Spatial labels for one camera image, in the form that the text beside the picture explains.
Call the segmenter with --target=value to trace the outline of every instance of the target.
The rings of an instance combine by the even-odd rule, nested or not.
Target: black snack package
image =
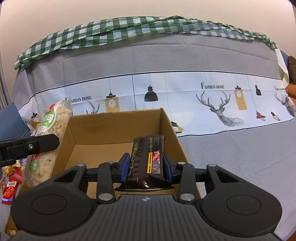
[[[164,177],[164,139],[163,135],[134,139],[128,176],[116,191],[149,192],[173,188]]]

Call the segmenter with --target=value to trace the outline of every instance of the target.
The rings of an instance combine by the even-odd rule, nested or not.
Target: red logo
[[[48,114],[49,112],[52,111],[53,107],[54,107],[55,104],[52,104],[46,111],[46,114]]]
[[[38,158],[39,158],[39,153],[37,153],[37,154],[33,154],[32,157],[31,157],[31,160],[32,160],[32,161],[37,161]]]

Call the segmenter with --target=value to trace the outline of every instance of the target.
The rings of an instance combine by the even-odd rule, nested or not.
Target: gray curtain
[[[10,98],[6,89],[6,84],[3,78],[1,55],[0,55],[0,111],[10,104]]]

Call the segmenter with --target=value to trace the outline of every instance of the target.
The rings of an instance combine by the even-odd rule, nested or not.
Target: black border line
[[[29,98],[29,101],[27,103],[23,104],[23,106],[21,108],[23,108],[26,104],[28,104],[30,102],[30,100],[32,99],[32,97],[34,97],[37,94],[40,94],[42,92],[48,91],[48,90],[55,90],[55,89],[59,89],[59,88],[63,88],[63,87],[71,86],[71,85],[86,83],[86,82],[89,82],[89,81],[101,80],[101,79],[113,78],[113,77],[120,77],[120,76],[129,76],[129,75],[137,75],[137,74],[155,74],[155,73],[176,73],[176,72],[215,72],[215,73],[243,74],[243,75],[252,75],[252,76],[258,76],[258,77],[264,77],[264,78],[269,78],[269,79],[274,79],[274,80],[281,80],[281,79],[278,79],[278,78],[267,77],[267,76],[257,75],[257,74],[246,74],[246,73],[228,72],[228,71],[220,71],[220,70],[165,70],[165,71],[153,71],[153,72],[139,72],[139,73],[133,73],[133,74],[119,74],[119,75],[105,76],[105,77],[101,77],[101,78],[94,78],[94,79],[90,79],[90,80],[84,80],[84,81],[80,81],[80,82],[76,82],[76,83],[63,85],[63,86],[59,86],[59,87],[54,87],[54,88],[50,88],[50,89],[46,89],[46,90],[36,92],[34,95],[32,95]]]
[[[286,121],[283,121],[283,122],[271,123],[271,124],[264,125],[264,126],[270,126],[270,125],[275,125],[275,124],[285,123],[285,122],[288,122],[288,121],[292,121],[292,120],[294,120],[294,119],[295,119],[295,118],[292,118],[291,120],[286,120]],[[255,127],[249,127],[249,128],[243,128],[243,129],[236,129],[236,130],[226,130],[226,131],[221,131],[221,132],[211,133],[211,134],[202,134],[202,135],[184,135],[184,136],[179,136],[178,138],[181,138],[181,137],[189,137],[189,136],[193,136],[193,137],[211,136],[211,135],[217,135],[217,134],[220,134],[220,133],[223,133],[223,132],[227,132],[227,131],[248,130],[248,129],[258,128],[258,127],[264,127],[264,126],[255,126]]]

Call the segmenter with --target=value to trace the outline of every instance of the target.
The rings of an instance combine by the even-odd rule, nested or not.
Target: green and white checkered tablecloth
[[[261,39],[270,48],[277,48],[276,44],[263,33],[255,33],[223,23],[180,16],[114,18],[78,25],[48,35],[17,57],[15,69],[23,70],[43,57],[67,49],[104,45],[157,33],[192,33],[243,40]]]

